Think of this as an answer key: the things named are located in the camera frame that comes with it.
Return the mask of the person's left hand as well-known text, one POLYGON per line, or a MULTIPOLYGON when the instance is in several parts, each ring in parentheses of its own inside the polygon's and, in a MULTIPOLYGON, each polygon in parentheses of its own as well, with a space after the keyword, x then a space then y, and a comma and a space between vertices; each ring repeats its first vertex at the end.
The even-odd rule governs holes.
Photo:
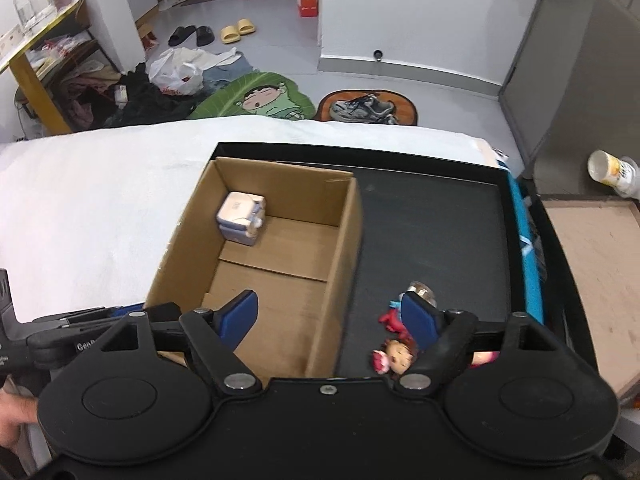
POLYGON ((0 445, 14 451, 20 440, 21 428, 33 425, 37 419, 37 400, 0 391, 0 445))

